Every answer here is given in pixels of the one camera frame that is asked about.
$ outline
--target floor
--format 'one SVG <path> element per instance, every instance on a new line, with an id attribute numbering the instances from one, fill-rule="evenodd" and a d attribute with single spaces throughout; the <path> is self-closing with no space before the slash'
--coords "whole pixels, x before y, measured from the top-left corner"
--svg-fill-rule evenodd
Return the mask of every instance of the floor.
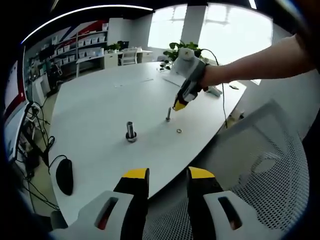
<path id="1" fill-rule="evenodd" d="M 58 93 L 48 97 L 43 105 L 43 114 L 44 119 L 47 120 L 49 123 L 52 120 L 52 114 L 55 106 L 55 102 L 57 99 Z M 227 120 L 228 127 L 231 127 L 235 124 L 236 121 L 229 117 Z M 45 129 L 47 130 L 48 134 L 50 133 L 50 125 L 45 124 Z M 223 131 L 225 126 L 223 125 L 219 131 Z M 34 136 L 36 144 L 42 149 L 45 149 L 45 144 L 43 137 L 40 131 L 37 131 Z M 44 164 L 43 161 L 40 161 L 40 165 L 34 171 L 34 177 L 31 180 L 32 184 L 53 204 L 58 205 L 54 190 L 52 187 L 51 177 L 48 173 L 48 167 Z M 29 186 L 29 189 L 37 194 L 39 197 L 43 198 L 34 188 L 32 185 Z M 31 202 L 33 205 L 34 212 L 41 216 L 50 216 L 51 212 L 54 211 L 51 207 L 40 201 L 38 198 L 31 196 Z"/>

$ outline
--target hand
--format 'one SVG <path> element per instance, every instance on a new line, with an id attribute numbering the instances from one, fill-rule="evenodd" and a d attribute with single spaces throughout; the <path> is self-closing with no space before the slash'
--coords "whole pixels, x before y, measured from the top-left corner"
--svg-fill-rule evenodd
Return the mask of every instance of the hand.
<path id="1" fill-rule="evenodd" d="M 206 66 L 204 70 L 203 79 L 200 81 L 202 88 L 208 86 L 216 86 L 222 83 L 228 83 L 226 81 L 226 74 L 224 74 L 223 66 Z"/>

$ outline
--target yellow tip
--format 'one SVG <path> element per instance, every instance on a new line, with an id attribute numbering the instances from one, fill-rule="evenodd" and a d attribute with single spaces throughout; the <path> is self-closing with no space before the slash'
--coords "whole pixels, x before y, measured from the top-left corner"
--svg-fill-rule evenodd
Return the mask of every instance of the yellow tip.
<path id="1" fill-rule="evenodd" d="M 147 168 L 131 169 L 122 177 L 130 178 L 130 179 L 144 179 L 146 176 L 146 172 L 147 172 Z"/>
<path id="2" fill-rule="evenodd" d="M 193 166 L 189 166 L 190 172 L 191 172 L 191 177 L 193 179 L 207 179 L 207 178 L 214 178 L 215 175 L 213 175 L 211 172 L 205 170 L 205 169 L 201 169 L 201 168 L 197 168 L 197 167 L 193 167 Z"/>
<path id="3" fill-rule="evenodd" d="M 173 109 L 177 112 L 177 111 L 179 111 L 181 109 L 184 109 L 185 107 L 186 107 L 186 105 L 180 103 L 179 100 L 178 100 L 178 101 L 176 101 Z"/>

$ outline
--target human arm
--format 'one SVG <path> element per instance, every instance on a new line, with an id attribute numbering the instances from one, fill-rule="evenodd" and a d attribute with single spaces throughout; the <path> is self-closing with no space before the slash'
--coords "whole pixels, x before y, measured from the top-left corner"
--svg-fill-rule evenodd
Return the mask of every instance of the human arm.
<path id="1" fill-rule="evenodd" d="M 201 85 L 207 87 L 235 80 L 284 79 L 314 68 L 298 37 L 294 35 L 229 64 L 207 66 Z"/>

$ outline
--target metal bolt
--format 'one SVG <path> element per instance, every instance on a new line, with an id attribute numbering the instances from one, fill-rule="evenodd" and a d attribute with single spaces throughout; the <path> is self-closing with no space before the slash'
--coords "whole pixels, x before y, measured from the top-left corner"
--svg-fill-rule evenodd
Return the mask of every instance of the metal bolt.
<path id="1" fill-rule="evenodd" d="M 133 138 L 135 136 L 135 131 L 134 131 L 134 124 L 132 121 L 128 121 L 126 123 L 126 129 L 128 131 L 128 136 L 129 138 Z"/>
<path id="2" fill-rule="evenodd" d="M 125 138 L 130 142 L 134 143 L 137 140 L 137 133 L 134 131 L 134 124 L 132 121 L 126 123 L 127 133 Z"/>
<path id="3" fill-rule="evenodd" d="M 170 122 L 170 113 L 171 113 L 171 107 L 169 107 L 168 114 L 166 115 L 166 118 L 165 118 L 167 122 Z"/>

